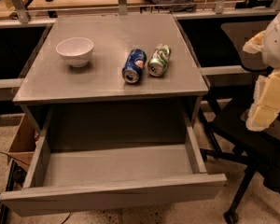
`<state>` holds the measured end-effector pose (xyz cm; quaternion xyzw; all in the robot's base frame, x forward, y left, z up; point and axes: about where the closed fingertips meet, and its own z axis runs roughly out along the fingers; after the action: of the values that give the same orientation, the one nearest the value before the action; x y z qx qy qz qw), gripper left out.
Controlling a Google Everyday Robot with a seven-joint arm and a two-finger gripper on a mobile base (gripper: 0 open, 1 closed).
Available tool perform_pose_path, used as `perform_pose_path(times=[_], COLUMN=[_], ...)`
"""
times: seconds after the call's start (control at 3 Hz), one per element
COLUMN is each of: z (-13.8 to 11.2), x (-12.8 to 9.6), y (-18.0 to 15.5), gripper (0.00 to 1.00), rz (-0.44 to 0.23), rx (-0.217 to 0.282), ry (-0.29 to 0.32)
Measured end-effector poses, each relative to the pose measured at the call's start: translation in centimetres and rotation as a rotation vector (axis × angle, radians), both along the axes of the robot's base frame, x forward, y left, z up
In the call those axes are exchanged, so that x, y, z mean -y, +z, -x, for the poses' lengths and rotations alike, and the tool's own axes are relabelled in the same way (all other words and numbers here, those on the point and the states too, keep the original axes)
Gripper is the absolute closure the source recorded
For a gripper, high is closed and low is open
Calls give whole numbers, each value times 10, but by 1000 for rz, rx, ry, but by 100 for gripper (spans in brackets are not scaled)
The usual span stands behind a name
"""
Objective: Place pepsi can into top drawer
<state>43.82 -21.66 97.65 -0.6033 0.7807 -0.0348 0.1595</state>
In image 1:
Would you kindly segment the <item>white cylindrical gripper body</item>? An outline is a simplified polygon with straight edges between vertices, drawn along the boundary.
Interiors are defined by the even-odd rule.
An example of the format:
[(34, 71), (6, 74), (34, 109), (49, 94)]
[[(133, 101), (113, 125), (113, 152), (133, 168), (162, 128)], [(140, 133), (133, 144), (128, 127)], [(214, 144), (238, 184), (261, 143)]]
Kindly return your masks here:
[(265, 31), (262, 40), (262, 60), (270, 67), (280, 69), (280, 12)]

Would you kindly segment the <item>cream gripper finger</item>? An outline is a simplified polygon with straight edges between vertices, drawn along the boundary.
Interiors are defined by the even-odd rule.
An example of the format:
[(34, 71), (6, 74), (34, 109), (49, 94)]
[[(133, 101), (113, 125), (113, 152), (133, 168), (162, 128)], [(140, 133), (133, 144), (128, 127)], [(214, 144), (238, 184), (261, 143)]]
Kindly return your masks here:
[(245, 126), (249, 131), (260, 132), (267, 129), (280, 113), (280, 69), (274, 69), (267, 77), (258, 77), (253, 100)]
[(263, 38), (265, 33), (266, 31), (263, 30), (245, 42), (243, 51), (251, 54), (262, 52)]

